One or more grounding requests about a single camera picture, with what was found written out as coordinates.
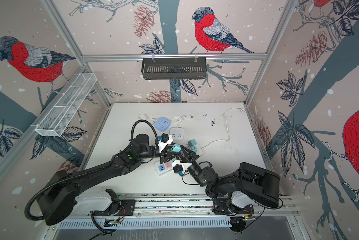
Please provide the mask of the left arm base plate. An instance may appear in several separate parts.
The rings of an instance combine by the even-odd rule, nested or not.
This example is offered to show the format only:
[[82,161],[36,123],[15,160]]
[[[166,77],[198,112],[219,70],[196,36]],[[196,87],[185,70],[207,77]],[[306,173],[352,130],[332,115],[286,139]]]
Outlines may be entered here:
[[105,200],[110,200],[110,203],[106,205],[103,210],[94,210],[93,215],[96,217],[124,217],[132,216],[136,205],[136,200],[120,199],[119,196],[111,189],[106,189]]

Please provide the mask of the teal plug adapter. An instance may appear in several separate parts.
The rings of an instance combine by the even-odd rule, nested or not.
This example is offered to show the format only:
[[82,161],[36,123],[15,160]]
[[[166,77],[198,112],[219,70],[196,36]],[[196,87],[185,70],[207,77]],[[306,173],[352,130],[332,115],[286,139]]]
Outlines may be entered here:
[[174,144],[173,147],[171,148],[171,151],[175,152],[175,153],[180,153],[182,151],[182,149],[181,149],[180,145]]
[[197,142],[196,142],[196,140],[190,140],[190,141],[188,141],[188,144],[187,144],[189,147],[193,147],[193,146],[195,146],[195,145],[197,145]]
[[198,150],[198,145],[192,146],[190,150],[196,153]]

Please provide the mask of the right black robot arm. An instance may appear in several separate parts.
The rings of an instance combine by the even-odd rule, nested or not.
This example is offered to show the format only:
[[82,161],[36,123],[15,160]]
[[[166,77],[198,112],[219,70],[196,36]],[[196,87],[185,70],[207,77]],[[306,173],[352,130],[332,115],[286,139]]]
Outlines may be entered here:
[[172,161],[174,173],[182,178],[189,174],[195,181],[194,185],[204,187],[205,194],[212,200],[228,195],[228,201],[234,206],[233,212],[241,210],[233,202],[232,196],[235,192],[240,192],[247,196],[252,202],[264,209],[278,210],[282,208],[283,201],[279,198],[280,177],[278,174],[243,162],[233,173],[220,177],[212,167],[212,163],[207,162],[208,166],[201,168],[196,160],[199,158],[194,151],[180,146],[180,152],[167,151],[161,153],[162,162]]

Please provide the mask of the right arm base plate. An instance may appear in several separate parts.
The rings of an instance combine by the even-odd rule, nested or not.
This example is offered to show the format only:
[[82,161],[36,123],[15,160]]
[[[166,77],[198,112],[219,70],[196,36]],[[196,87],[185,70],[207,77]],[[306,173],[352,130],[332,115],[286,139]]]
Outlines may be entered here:
[[212,212],[216,215],[235,216],[235,215],[253,215],[253,205],[249,204],[243,208],[233,205],[228,199],[213,200]]

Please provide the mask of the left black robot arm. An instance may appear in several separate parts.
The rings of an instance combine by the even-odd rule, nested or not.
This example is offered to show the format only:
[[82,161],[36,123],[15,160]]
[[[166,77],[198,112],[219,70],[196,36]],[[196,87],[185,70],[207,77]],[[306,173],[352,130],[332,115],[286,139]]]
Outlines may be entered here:
[[67,173],[65,170],[55,173],[47,185],[28,201],[24,210],[25,217],[31,221],[45,221],[49,226],[55,225],[73,212],[78,204],[76,197],[86,190],[109,179],[126,175],[154,158],[160,158],[164,162],[180,158],[180,153],[171,150],[173,144],[169,142],[167,134],[158,136],[154,131],[153,146],[149,145],[148,135],[135,136],[135,128],[139,123],[140,120],[132,126],[129,144],[112,156],[110,161],[75,173]]

